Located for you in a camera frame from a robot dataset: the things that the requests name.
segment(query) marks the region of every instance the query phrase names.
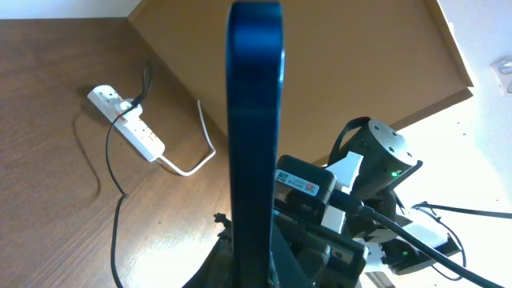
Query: white cable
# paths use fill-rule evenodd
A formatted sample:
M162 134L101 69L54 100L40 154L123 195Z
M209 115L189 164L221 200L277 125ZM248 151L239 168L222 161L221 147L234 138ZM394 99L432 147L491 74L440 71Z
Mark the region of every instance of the white cable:
M211 154L208 155L206 158L204 158L199 164L196 165L196 167L194 167L192 170L190 170L188 172L185 172L185 171L177 168L175 164L173 164L171 161L169 161L169 159L165 158L163 155L159 157L160 160L162 160L165 164L170 166L174 171L176 171L181 176L191 176L197 170L199 170L203 165L205 165L205 163L208 162L208 160L210 160L215 155L215 148L211 144L210 137L208 136L208 130L206 130L205 119L202 116L201 103L199 100L198 100L198 109L199 109L199 117L201 118L202 130L205 133L205 137L206 137L206 141L208 142L208 146L212 150Z

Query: power outlet socket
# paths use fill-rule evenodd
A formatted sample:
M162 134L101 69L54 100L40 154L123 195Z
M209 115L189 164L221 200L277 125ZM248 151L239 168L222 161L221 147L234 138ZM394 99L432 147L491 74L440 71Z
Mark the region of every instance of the power outlet socket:
M133 100L123 100L118 92L109 85L95 87L87 97L111 122L130 108L130 102ZM162 156L166 146L140 119L141 114L142 106L139 104L135 109L117 120L115 127L147 161L152 162Z

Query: electrical cord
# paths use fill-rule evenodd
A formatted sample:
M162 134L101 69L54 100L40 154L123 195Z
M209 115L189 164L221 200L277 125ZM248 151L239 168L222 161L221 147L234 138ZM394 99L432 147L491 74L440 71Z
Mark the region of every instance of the electrical cord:
M199 164L196 165L196 167L194 167L192 170L190 171L183 171L181 169L179 169L174 163L172 163L169 159L165 158L163 155L160 156L158 158L158 162L160 162L161 164L162 163L165 163L167 164L168 166L170 166L174 171L176 171L176 173L180 174L181 176L191 176L192 174L194 174L195 172L197 172L206 162L208 162L208 160L210 160L216 153L215 151L215 148L214 148L214 145L211 143L210 141L210 136L208 136L208 130L206 129L206 125L205 125L205 119L204 117L202 116L202 109L201 109L201 102L198 100L198 110L199 110L199 117L201 119L201 125L202 125L202 131L204 132L205 134L205 138L206 138L206 141L208 142L208 147L210 148L210 150L212 151L208 156L206 156L202 161L200 161Z
M441 216L436 216L435 212L432 210L432 213L430 212L427 212L425 211L424 209L421 209L421 208L416 208L418 211L421 211L427 215L429 215L433 220L435 220L437 223L441 224L443 227L445 227L455 238L455 240L457 241L457 244L461 247L461 253L462 253L462 267L466 268L466 251L464 250L464 246L462 245L462 242L461 242L461 239L458 238L458 236L456 235L456 233L450 229L445 223L441 222ZM458 276L456 278L452 278L452 277L449 277L449 276L446 276L443 272L441 272L438 268L432 266L432 268L438 272L441 276L443 276L444 278L448 279L448 280L451 280L451 281L459 281L462 279L461 276Z
M492 212L492 211L482 211L482 210L472 210L472 209L464 209L464 208L456 208L456 207L450 207L450 206L441 206L441 205L433 205L428 204L426 202L413 205L411 208L431 208L431 209L440 209L440 210L446 210L446 211L452 211L457 213L464 213L464 214L472 214L472 215L480 215L480 216L489 216L489 217L496 217L496 218L505 218L505 219L512 219L512 213L505 213L505 212Z
M106 144L105 144L105 159L106 159L106 167L108 168L109 174L112 177L112 181L114 181L114 184L118 188L119 192L121 193L121 197L118 200L118 204L115 208L114 212L114 226L112 228L112 244L110 246L110 269L112 271L112 277L114 278L114 282L117 288L123 288L121 280L119 279L118 270L115 266L115 248L116 248L116 241L118 238L118 220L119 220L119 213L121 210L121 204L122 201L128 196L128 194L121 188L119 185L118 180L114 176L114 172L112 171L112 167L110 165L110 157L109 157L109 143L110 143L110 134L112 132L112 129L115 126L115 123L122 118L124 115L128 114L130 111L135 109L135 107L147 96L148 92L151 89L151 86L153 85L153 69L150 63L146 65L146 68L144 69L144 74L142 76L142 92L136 97L135 100L131 102L131 107L122 112L119 116L117 116L113 121L112 124L110 124L109 131L106 134Z
M428 246L427 244L423 243L421 240L410 234L409 232L405 231L403 228L400 227L397 223L393 222L392 220L388 219L388 217L381 215L380 213L375 212L372 208L364 206L361 202L361 205L359 208L352 208L352 210L358 210L358 214L360 216L372 219L381 225L383 225L385 228L393 231L396 233L396 235L402 237L404 240L406 240L409 244L416 247L421 252L425 253L428 257L432 258L433 260L439 262L444 267L452 270L456 274L459 274L463 278L466 278L467 280L471 281L472 283L481 286L481 287L501 287L496 283L493 283L482 276L479 276L466 268L460 266L459 264L451 261L448 259L445 255L439 253L436 249L433 249L432 247Z
M342 145L342 140L345 134L347 134L349 131L363 127L366 125L371 119L369 117L360 117L353 120L350 120L346 125L345 128L343 128L342 132L339 134L338 138L336 138L336 142L334 143L333 149L330 151L329 154L329 160L327 162L328 166L331 166L336 163L341 157L339 150Z
M398 208L400 208L400 211L402 212L402 214L406 214L406 212L403 211L403 208L401 206L398 206Z

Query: black cable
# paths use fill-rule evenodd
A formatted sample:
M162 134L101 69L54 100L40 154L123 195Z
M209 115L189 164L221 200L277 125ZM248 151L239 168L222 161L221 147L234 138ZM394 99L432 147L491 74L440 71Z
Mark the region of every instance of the black cable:
M461 239L458 238L458 236L456 235L456 233L450 229L445 223L441 222L441 217L436 217L434 216L433 214L421 209L421 208L417 208L418 211L421 211L427 215L429 215L433 220L435 220L437 223L441 224L443 227L445 227L455 238L455 240L457 241L457 244L461 247L461 253L462 253L462 267L466 268L466 251L464 250L464 246L462 245L462 242L461 242ZM451 281L458 281L460 279L462 279L461 276L458 276L456 278L452 278L452 277L448 277L446 276L443 272L439 271L438 268L434 267L434 265L432 265L432 268L434 270L436 270L436 272L438 272L441 276L443 276L444 278L448 279L448 280L451 280Z
M427 244L423 243L421 240L410 234L409 232L405 231L403 228L401 228L397 223L389 220L387 217L375 212L372 208L367 206L360 206L359 208L359 215L363 217L370 218L372 220L375 220L376 222L379 222L381 225L383 225L385 228L393 231L396 233L396 235L402 237L404 240L406 240L409 244L416 247L421 252L425 253L428 257L432 258L433 260L439 262L444 267L452 270L456 274L461 275L463 278L471 281L472 283L481 286L481 287L501 287L496 283L493 283L482 276L479 276L466 268L460 266L459 264L449 260L445 255L439 253L436 249L431 248Z
M402 214L406 214L406 212L403 211L403 208L401 206L398 206L398 208L400 208L400 211L402 212Z
M119 192L121 193L121 197L118 201L118 205L115 208L114 212L114 227L112 228L112 244L110 246L110 269L112 270L112 277L114 278L114 282L117 288L122 288L121 280L119 279L118 270L115 266L115 247L116 247L116 241L118 238L118 220L119 220L119 213L121 210L121 204L122 200L128 196L128 194L121 188L119 185L118 180L114 176L114 172L112 171L112 167L110 166L110 157L109 157L109 143L110 143L110 133L112 132L112 129L115 126L115 123L122 118L124 115L135 109L137 105L144 99L145 96L147 96L148 92L150 91L151 86L153 85L153 69L151 67L151 64L148 63L146 65L146 68L144 69L144 74L142 76L142 92L136 97L135 100L132 101L132 106L122 112L119 116L117 116L113 121L112 124L110 124L110 128L108 133L106 134L106 144L105 144L105 159L106 159L106 167L109 171L110 176L112 177L112 181L114 181L114 184L118 188Z
M339 134L338 138L336 138L336 142L334 143L333 149L329 154L329 160L327 162L328 166L331 166L336 163L340 159L340 153L339 150L342 145L342 140L345 134L347 134L349 131L363 127L364 125L368 124L368 121L371 120L369 117L360 117L353 120L350 120L346 125L345 128L343 128L342 132Z
M391 193L393 194L394 198L397 199L397 205L398 207L400 208L406 208L403 203L402 203L402 200L400 200L400 198L398 197L397 193L394 191L394 190L391 190Z
M464 214L512 219L512 213L472 210L472 209L456 208L456 207L450 207L450 206L434 205L434 204L428 204L428 203L416 204L416 205L413 205L411 208L420 208L420 207L431 208L431 209L440 209L440 210L446 210L446 211L452 211L452 212L464 213Z

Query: label sticker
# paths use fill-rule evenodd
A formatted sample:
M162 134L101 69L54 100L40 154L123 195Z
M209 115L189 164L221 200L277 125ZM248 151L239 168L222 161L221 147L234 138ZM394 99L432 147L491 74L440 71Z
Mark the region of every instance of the label sticker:
M283 184L286 184L292 188L300 190L311 196L316 196L318 190L320 189L320 186L280 169L277 169L275 171L275 179Z

